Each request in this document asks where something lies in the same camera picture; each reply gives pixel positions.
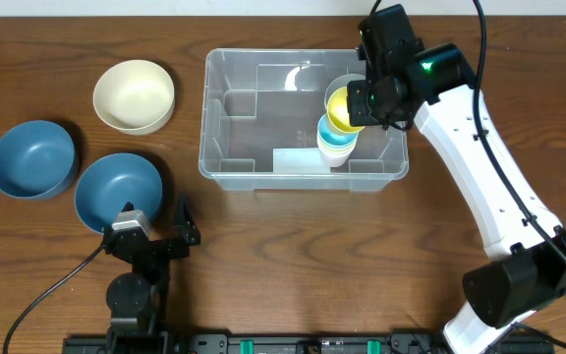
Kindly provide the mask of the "cream bowl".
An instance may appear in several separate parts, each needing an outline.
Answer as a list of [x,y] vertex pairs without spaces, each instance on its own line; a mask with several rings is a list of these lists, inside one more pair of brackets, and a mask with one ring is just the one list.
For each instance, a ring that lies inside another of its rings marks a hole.
[[92,103],[99,119],[128,135],[144,136],[164,127],[175,108],[169,73],[147,60],[129,60],[108,69],[97,81]]

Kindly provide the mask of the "grey-blue small bowl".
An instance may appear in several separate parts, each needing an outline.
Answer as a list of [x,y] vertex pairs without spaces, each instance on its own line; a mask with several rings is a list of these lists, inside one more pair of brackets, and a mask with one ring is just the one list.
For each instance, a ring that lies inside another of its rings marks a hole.
[[366,77],[360,74],[346,74],[336,78],[331,82],[324,95],[324,107],[328,106],[328,101],[331,95],[340,88],[345,88],[351,81],[363,81]]

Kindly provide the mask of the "dark blue bowl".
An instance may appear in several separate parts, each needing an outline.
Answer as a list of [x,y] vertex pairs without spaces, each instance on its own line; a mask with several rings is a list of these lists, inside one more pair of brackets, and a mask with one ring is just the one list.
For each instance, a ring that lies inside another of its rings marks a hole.
[[163,195],[157,168],[141,155],[120,152],[96,160],[83,173],[75,191],[75,206],[82,223],[101,233],[126,203],[153,221],[160,213]]
[[23,200],[48,200],[76,179],[80,158],[73,138],[61,125],[34,120],[0,139],[0,192]]

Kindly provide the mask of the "pink cup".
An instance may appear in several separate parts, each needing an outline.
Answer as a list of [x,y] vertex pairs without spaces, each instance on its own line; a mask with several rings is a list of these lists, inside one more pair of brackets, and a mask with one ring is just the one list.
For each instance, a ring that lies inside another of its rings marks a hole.
[[350,152],[336,153],[330,150],[320,150],[321,161],[330,168],[336,168],[343,165],[350,156]]

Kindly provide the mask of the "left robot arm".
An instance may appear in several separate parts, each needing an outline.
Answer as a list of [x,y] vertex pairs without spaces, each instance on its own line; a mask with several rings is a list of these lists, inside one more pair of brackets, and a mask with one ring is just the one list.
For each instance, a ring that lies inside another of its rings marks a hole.
[[105,253],[132,266],[106,291],[111,312],[108,353],[167,353],[172,349],[171,335],[165,329],[170,262],[188,257],[190,248],[200,244],[185,196],[179,198],[172,227],[173,236],[152,240],[147,216],[127,202],[103,231]]

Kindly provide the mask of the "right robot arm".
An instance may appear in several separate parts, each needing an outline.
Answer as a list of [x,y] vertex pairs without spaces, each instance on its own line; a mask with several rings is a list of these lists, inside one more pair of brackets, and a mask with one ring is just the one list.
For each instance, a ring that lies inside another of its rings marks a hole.
[[358,31],[366,76],[347,86],[349,123],[426,137],[466,200],[489,259],[463,276],[466,303],[435,349],[494,350],[566,295],[566,228],[496,131],[481,93],[482,67],[471,67],[454,44],[425,47],[401,5],[374,5]]

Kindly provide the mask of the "light blue cup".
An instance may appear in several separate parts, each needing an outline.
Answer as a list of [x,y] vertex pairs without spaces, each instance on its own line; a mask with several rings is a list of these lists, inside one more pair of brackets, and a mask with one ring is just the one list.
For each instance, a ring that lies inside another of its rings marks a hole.
[[352,144],[358,137],[359,133],[342,133],[337,129],[330,128],[330,121],[323,114],[317,123],[318,135],[330,146],[344,147]]

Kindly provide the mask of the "yellow cup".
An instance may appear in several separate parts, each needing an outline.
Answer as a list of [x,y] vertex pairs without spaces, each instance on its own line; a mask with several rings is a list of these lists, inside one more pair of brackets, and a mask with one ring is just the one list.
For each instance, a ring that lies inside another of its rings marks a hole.
[[335,151],[336,153],[344,153],[345,151],[349,151],[349,150],[354,149],[355,146],[356,146],[356,143],[357,143],[356,141],[352,141],[348,144],[339,146],[339,145],[334,145],[334,144],[319,140],[317,142],[317,145],[320,148],[323,148],[325,150]]
[[348,111],[348,90],[346,87],[338,88],[327,100],[326,113],[331,124],[344,134],[358,133],[364,127],[356,127],[350,124]]

